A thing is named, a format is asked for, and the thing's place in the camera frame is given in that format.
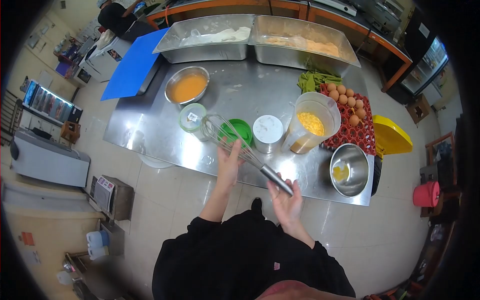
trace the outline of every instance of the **measuring jug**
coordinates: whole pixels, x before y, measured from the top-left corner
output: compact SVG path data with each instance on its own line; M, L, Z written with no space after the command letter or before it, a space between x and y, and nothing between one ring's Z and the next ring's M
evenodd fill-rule
M297 114L301 112L309 112L318 117L325 129L323 136L315 135L303 127L297 118ZM307 153L337 133L340 123L340 111L332 98L317 92L304 93L295 103L295 111L288 125L282 151L292 150L299 154Z

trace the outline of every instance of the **yellow dustpan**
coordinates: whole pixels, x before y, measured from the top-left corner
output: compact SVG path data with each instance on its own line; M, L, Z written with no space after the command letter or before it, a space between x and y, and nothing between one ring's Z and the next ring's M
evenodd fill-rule
M413 144L408 134L390 119L379 115L373 116L373 128L375 130L375 148L380 158L383 159L387 154L412 151Z

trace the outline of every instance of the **shoe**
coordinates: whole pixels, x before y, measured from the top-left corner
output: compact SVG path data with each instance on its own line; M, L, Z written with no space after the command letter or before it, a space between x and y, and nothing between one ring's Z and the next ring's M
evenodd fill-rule
M262 199L256 197L252 202L252 210L256 213L262 214Z

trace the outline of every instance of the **whisk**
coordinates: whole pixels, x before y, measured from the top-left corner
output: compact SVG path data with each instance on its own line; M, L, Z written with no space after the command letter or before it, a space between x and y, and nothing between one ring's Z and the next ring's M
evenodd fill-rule
M238 139L240 139L242 143L242 150L240 151L239 157L249 162L253 166L257 167L260 172L264 174L268 179L273 181L273 183L275 183L281 189L293 196L292 189L285 183L285 181L282 180L280 176L278 176L277 173L275 173L275 171L273 171L271 167L269 167L267 164L264 164L255 156L255 154L253 154L250 146L248 146L242 136L237 132L237 130L235 130L233 125L224 117L216 114L204 116L202 118L202 123L200 124L200 130L202 131L204 136L209 137L213 143L231 152L232 145L230 145L230 143L225 141L222 137L229 137L232 134L226 132L225 129L222 128L223 123L225 123L230 128L230 130L232 130L236 134L236 136L238 137Z

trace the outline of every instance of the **stainless steel table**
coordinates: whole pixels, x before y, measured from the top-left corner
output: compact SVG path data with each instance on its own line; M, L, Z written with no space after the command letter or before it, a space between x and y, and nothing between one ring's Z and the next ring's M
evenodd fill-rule
M178 125L182 105L169 103L164 88L174 72L191 65L206 68L210 84L199 103L208 112L226 119L243 119L250 126L261 115L279 118L284 128L293 114L293 104L300 96L297 87L300 69L264 65L254 55L242 61L198 61L170 65L157 72L142 96L121 98L105 130L104 141L158 158L199 172L217 175L216 146L199 142ZM361 69L351 67L344 84L355 92L367 95ZM284 179L298 179L302 195L311 198L369 205L372 191L373 159L369 155L369 181L362 194L345 198L330 182L328 167L332 152L317 147L306 154L277 152L265 155L256 152L261 160L282 173ZM266 187L266 178L250 164L240 167L242 183Z

